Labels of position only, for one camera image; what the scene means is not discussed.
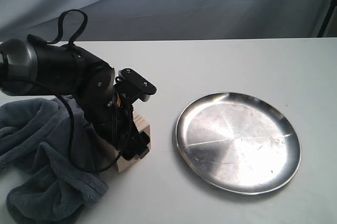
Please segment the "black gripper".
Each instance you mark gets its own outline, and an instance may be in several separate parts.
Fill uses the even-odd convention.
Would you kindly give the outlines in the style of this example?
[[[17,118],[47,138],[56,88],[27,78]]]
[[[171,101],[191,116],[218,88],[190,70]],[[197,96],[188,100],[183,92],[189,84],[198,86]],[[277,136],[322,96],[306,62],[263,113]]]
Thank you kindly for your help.
[[[118,151],[123,154],[128,146],[128,142],[131,138],[132,124],[131,119],[133,118],[133,106],[129,105],[127,107],[119,107],[113,105],[110,108],[98,107],[93,112],[93,126],[95,132],[98,134],[98,146],[102,150],[101,140],[105,140],[111,145],[115,146]],[[122,147],[117,147],[115,143],[115,137],[119,140],[122,139],[122,130],[119,128],[119,123],[121,123],[122,115],[126,115],[128,134],[125,140],[122,140]],[[144,158],[150,151],[148,144],[150,143],[150,137],[143,131],[135,136],[135,154],[139,159]]]

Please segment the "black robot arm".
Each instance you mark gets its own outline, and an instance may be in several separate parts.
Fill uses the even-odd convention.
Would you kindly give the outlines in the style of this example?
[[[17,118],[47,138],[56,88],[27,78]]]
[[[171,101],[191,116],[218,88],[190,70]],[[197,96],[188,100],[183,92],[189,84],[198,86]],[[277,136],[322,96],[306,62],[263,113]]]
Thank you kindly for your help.
[[[1,44],[1,91],[9,96],[71,95],[96,133],[126,160],[149,152],[150,138],[130,122],[136,100],[156,87],[133,69],[118,73],[76,45],[43,44],[31,36]]]

